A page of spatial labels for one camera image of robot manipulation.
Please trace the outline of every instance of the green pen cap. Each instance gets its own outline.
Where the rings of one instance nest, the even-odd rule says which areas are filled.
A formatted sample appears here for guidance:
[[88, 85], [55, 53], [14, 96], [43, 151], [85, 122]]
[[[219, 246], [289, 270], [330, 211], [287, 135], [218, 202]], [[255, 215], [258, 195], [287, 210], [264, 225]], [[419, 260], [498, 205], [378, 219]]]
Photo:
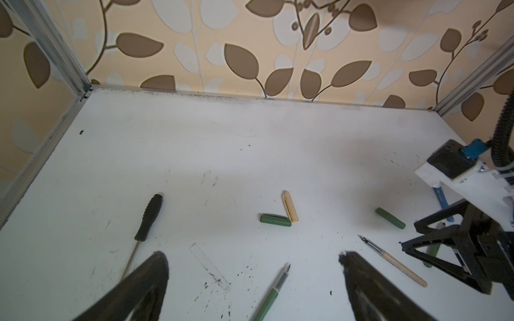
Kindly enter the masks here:
[[396, 216], [394, 216], [393, 214], [391, 214], [388, 211], [384, 210], [383, 208], [381, 208], [381, 207], [377, 208], [375, 210], [375, 213], [377, 213], [381, 217], [383, 217], [386, 220], [388, 220], [392, 225], [396, 226], [397, 228], [402, 229], [402, 230], [405, 228], [405, 223], [403, 223], [402, 221], [397, 219]]
[[291, 221], [287, 217], [271, 214], [261, 214], [261, 222], [281, 226], [291, 226]]

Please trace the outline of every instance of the green pen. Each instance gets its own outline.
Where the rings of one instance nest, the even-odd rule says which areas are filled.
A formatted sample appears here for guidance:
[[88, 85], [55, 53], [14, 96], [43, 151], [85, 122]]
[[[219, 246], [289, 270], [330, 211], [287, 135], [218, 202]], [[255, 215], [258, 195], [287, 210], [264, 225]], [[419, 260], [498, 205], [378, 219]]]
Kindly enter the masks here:
[[279, 296], [280, 289], [284, 285], [287, 279], [287, 275], [289, 273], [289, 269], [291, 268], [291, 264], [289, 264], [288, 267], [284, 268], [282, 270], [282, 274], [280, 274], [279, 278], [275, 282], [275, 284], [271, 287], [271, 290], [269, 291], [268, 295], [264, 299], [264, 302], [262, 302], [261, 307], [257, 311], [257, 314], [255, 317], [253, 317], [253, 321], [262, 321], [264, 320], [264, 317], [266, 316], [266, 313], [268, 313], [269, 308], [273, 305], [273, 302], [275, 302], [275, 299], [277, 296]]

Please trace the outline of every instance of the table surface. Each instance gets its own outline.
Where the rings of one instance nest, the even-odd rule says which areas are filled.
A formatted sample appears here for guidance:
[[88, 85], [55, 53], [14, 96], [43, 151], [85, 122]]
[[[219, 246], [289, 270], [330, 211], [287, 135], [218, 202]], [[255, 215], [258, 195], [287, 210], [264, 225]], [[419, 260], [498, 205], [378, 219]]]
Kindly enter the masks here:
[[[480, 294], [401, 251], [419, 236], [413, 223], [440, 209], [414, 170], [450, 138], [459, 140], [434, 112], [97, 89], [0, 231], [0, 311], [67, 320], [87, 309], [119, 281], [142, 213], [162, 192], [133, 261], [166, 254], [162, 320], [251, 319], [287, 263], [267, 320], [354, 319], [342, 251], [358, 252], [440, 321], [511, 320], [503, 286]], [[260, 223], [259, 213], [286, 215], [283, 190], [300, 221]], [[377, 216], [378, 206], [407, 227]], [[448, 248], [440, 257], [455, 261]]]

